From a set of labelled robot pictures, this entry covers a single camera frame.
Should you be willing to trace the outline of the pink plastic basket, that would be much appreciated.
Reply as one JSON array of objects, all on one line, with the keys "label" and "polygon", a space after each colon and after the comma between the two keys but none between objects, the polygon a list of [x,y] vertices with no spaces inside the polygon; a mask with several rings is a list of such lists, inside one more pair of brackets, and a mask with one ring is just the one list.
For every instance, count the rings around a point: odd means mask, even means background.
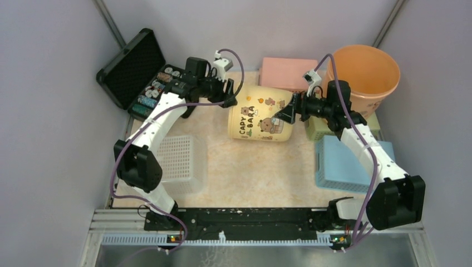
[{"label": "pink plastic basket", "polygon": [[265,57],[259,69],[259,85],[291,92],[306,91],[308,83],[303,75],[317,65],[317,60]]}]

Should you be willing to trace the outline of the orange capybara bucket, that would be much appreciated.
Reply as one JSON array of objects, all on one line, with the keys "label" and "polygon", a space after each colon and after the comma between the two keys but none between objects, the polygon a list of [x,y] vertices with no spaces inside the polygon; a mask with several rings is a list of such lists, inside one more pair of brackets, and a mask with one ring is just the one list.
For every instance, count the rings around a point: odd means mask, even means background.
[{"label": "orange capybara bucket", "polygon": [[321,87],[326,90],[334,73],[348,82],[351,89],[351,109],[368,119],[382,101],[397,88],[401,72],[395,60],[386,52],[367,45],[354,44],[334,52],[336,70],[328,60]]}]

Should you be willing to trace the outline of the white perforated plastic basket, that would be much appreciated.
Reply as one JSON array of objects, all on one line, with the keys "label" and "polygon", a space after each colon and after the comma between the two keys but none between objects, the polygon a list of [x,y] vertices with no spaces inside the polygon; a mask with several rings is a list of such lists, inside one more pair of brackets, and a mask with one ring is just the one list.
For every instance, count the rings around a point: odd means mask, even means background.
[{"label": "white perforated plastic basket", "polygon": [[170,196],[196,194],[207,177],[207,146],[195,136],[144,132],[125,151],[117,175],[139,193],[163,186]]}]

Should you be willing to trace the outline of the yellow capybara bucket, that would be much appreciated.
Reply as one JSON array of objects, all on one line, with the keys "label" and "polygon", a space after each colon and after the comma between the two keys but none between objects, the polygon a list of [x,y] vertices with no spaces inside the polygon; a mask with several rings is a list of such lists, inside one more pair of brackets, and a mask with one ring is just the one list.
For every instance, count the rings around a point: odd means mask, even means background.
[{"label": "yellow capybara bucket", "polygon": [[292,98],[292,93],[277,88],[244,85],[238,104],[228,116],[228,136],[232,139],[284,142],[293,126],[275,117]]}]

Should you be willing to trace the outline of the blue plastic basket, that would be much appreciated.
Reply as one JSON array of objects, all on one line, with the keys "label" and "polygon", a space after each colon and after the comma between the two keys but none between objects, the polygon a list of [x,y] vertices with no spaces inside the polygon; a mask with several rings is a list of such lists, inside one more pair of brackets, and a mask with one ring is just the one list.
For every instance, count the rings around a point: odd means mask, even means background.
[{"label": "blue plastic basket", "polygon": [[367,192],[371,175],[336,136],[323,136],[315,147],[317,187],[352,193]]}]

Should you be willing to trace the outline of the green plastic basket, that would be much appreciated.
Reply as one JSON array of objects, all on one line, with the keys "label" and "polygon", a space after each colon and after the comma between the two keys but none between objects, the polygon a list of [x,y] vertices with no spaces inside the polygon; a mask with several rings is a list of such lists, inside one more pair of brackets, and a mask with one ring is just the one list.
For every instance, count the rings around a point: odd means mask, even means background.
[{"label": "green plastic basket", "polygon": [[[376,114],[373,113],[366,121],[371,129],[372,134],[375,137],[378,137],[381,131],[381,127]],[[324,122],[321,118],[311,117],[304,122],[304,126],[307,138],[314,142],[319,141],[325,135],[335,135],[335,133],[328,128],[327,123]]]}]

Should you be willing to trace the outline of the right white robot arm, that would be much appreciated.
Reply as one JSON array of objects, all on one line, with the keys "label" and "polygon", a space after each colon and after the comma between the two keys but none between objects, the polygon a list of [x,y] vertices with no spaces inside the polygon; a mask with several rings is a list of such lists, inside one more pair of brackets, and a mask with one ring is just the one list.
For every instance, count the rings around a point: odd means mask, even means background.
[{"label": "right white robot arm", "polygon": [[351,110],[351,88],[348,82],[330,81],[326,96],[317,98],[295,93],[277,119],[293,124],[296,115],[305,121],[310,117],[327,120],[329,129],[347,147],[371,176],[363,200],[337,199],[330,202],[327,224],[343,228],[349,220],[370,223],[376,230],[418,223],[422,219],[426,184],[419,175],[410,175],[387,154],[371,135],[364,117]]}]

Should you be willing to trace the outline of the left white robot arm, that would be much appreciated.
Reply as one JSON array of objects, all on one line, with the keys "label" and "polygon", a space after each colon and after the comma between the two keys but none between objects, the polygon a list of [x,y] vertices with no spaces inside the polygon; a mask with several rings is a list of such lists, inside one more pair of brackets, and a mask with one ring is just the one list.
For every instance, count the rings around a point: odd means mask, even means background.
[{"label": "left white robot arm", "polygon": [[158,102],[151,114],[127,140],[118,140],[114,145],[111,179],[132,187],[138,193],[135,198],[158,214],[157,222],[165,230],[175,228],[179,216],[175,200],[161,183],[163,170],[157,150],[178,118],[188,117],[202,105],[201,98],[208,100],[205,106],[227,108],[237,103],[234,81],[226,78],[232,67],[233,61],[220,53],[212,63],[189,57],[183,70],[165,66],[156,77],[163,87],[158,90]]}]

